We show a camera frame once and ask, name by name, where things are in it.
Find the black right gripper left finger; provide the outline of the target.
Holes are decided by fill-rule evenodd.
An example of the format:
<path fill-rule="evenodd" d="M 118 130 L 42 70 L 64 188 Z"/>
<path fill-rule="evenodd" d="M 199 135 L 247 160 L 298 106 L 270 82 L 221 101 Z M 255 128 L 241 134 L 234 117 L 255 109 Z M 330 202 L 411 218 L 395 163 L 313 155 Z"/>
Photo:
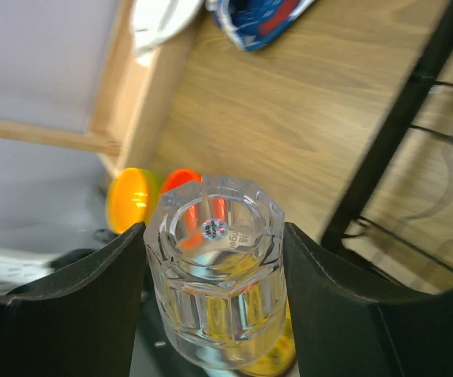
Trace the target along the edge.
<path fill-rule="evenodd" d="M 146 266 L 145 226 L 0 295 L 0 376 L 128 376 Z"/>

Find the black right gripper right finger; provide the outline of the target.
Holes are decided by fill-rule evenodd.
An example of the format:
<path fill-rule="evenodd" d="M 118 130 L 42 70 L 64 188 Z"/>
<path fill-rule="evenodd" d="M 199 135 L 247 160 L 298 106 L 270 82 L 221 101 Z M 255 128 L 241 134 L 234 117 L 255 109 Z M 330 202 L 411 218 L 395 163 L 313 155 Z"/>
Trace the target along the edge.
<path fill-rule="evenodd" d="M 283 261 L 303 376 L 453 376 L 453 289 L 431 295 L 333 254 L 286 223 Z"/>

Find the clear faceted drinking glass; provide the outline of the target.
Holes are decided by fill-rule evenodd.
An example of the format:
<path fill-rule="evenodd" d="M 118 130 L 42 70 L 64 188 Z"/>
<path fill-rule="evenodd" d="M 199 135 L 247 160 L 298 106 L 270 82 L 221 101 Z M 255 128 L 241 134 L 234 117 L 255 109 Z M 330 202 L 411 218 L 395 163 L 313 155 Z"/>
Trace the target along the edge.
<path fill-rule="evenodd" d="M 284 327 L 285 214 L 255 181 L 203 176 L 228 201 L 228 250 L 162 259 L 153 248 L 158 203 L 144 231 L 148 264 L 163 328 L 174 349 L 205 368 L 241 369 L 266 355 Z"/>

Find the orange-red bowl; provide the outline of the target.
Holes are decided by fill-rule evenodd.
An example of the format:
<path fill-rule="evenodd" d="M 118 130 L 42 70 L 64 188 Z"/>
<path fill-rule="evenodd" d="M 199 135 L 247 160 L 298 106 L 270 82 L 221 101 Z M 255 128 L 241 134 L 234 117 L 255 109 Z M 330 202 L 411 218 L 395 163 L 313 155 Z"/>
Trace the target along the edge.
<path fill-rule="evenodd" d="M 164 182 L 154 249 L 167 260 L 198 258 L 228 250 L 228 201 L 194 170 L 176 170 Z"/>

